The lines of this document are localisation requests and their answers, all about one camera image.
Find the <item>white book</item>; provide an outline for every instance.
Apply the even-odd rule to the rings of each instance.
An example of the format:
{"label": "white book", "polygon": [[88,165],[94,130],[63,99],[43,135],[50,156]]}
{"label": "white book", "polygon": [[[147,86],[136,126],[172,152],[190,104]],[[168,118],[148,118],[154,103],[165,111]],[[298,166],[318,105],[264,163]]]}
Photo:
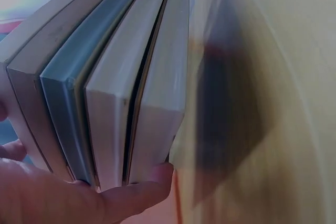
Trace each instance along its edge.
{"label": "white book", "polygon": [[134,2],[86,85],[91,142],[102,191],[122,184],[131,94],[162,2]]}
{"label": "white book", "polygon": [[38,145],[36,145],[21,108],[16,100],[9,77],[7,65],[30,39],[63,8],[73,0],[51,0],[23,21],[0,42],[0,101],[4,104],[10,122],[25,146],[33,163],[41,169],[50,170]]}
{"label": "white book", "polygon": [[129,182],[145,180],[165,161],[186,103],[189,0],[167,0],[144,89],[131,156]]}
{"label": "white book", "polygon": [[72,172],[59,146],[39,75],[74,29],[101,1],[72,1],[20,50],[7,67],[19,106],[36,144],[52,172],[64,180],[72,180]]}

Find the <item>stack of books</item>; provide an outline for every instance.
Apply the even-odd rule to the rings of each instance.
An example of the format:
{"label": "stack of books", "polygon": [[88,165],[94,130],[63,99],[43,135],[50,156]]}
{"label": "stack of books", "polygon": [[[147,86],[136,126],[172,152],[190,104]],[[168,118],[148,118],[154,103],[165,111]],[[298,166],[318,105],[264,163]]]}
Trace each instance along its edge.
{"label": "stack of books", "polygon": [[0,42],[33,163],[99,191],[164,162],[186,104],[189,0],[51,0]]}

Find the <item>hand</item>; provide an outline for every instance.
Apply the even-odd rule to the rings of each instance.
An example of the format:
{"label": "hand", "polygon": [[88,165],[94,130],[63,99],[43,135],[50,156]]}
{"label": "hand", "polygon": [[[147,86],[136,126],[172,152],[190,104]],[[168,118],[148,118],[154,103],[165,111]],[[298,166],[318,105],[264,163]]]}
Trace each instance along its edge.
{"label": "hand", "polygon": [[[7,117],[0,106],[0,119]],[[20,140],[0,147],[0,223],[120,223],[163,201],[173,166],[155,167],[149,180],[97,193],[84,182],[67,183],[20,161]]]}

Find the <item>blue book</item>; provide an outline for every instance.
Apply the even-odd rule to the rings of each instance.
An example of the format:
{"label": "blue book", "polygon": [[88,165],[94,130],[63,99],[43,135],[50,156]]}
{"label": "blue book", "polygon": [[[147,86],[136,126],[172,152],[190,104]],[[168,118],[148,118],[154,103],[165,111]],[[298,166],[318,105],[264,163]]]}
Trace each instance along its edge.
{"label": "blue book", "polygon": [[133,0],[103,0],[40,75],[60,145],[76,180],[98,186],[89,140],[83,85]]}

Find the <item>red object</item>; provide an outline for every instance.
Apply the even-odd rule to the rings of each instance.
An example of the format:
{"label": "red object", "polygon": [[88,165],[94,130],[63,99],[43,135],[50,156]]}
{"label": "red object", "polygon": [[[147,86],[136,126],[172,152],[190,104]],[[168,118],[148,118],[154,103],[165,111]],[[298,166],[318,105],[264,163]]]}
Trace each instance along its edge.
{"label": "red object", "polygon": [[8,34],[14,30],[22,21],[14,21],[9,23],[0,24],[0,33]]}

